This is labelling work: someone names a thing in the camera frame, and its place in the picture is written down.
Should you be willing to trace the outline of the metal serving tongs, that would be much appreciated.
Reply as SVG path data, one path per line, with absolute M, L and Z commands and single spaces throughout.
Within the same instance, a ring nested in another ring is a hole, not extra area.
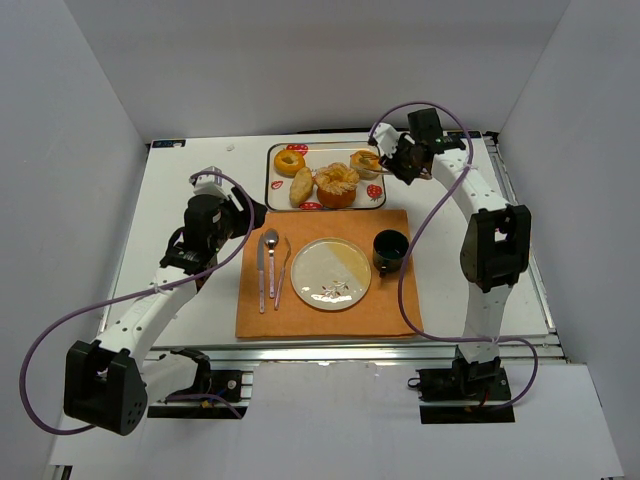
M 385 169 L 380 164 L 380 159 L 377 155 L 371 152 L 362 151 L 360 154 L 360 160 L 356 163 L 355 169 L 360 172 L 369 172 L 374 175 L 391 175 L 397 177 L 393 172 Z

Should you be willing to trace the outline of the pale glazed ring donut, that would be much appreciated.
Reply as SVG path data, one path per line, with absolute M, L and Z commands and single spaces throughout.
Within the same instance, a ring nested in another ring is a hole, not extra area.
M 373 180 L 381 171 L 379 156 L 368 150 L 358 150 L 351 154 L 350 166 L 358 172 L 361 180 Z

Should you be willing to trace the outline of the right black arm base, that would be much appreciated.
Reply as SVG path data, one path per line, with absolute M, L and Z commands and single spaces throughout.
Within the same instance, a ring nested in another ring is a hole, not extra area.
M 507 424 L 515 421 L 501 359 L 468 362 L 457 355 L 448 368 L 420 369 L 407 380 L 418 394 L 424 425 Z

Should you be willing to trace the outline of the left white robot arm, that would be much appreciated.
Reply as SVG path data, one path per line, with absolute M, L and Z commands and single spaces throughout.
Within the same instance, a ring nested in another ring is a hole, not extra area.
M 224 244 L 264 224 L 267 209 L 238 188 L 229 197 L 198 194 L 171 235 L 151 292 L 92 342 L 77 341 L 66 355 L 64 413 L 125 436 L 147 407 L 173 395 L 203 398 L 211 392 L 204 353 L 179 347 L 145 361 L 159 335 L 204 286 Z

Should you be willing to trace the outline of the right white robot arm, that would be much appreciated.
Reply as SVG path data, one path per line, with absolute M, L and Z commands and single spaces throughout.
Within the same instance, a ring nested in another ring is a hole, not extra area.
M 469 296 L 463 333 L 451 341 L 467 365 L 495 368 L 505 306 L 529 265 L 531 213 L 497 193 L 477 170 L 466 127 L 456 135 L 444 133 L 439 118 L 444 107 L 426 101 L 412 106 L 406 132 L 379 119 L 368 142 L 377 148 L 386 173 L 407 185 L 437 181 L 446 190 L 438 203 L 453 200 L 463 214 L 467 229 L 460 267 Z

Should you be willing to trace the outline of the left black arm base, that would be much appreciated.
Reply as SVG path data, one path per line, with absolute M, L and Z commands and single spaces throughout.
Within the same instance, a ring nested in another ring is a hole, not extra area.
M 216 368 L 205 353 L 178 348 L 143 368 L 147 416 L 155 419 L 240 420 L 248 410 L 248 371 Z

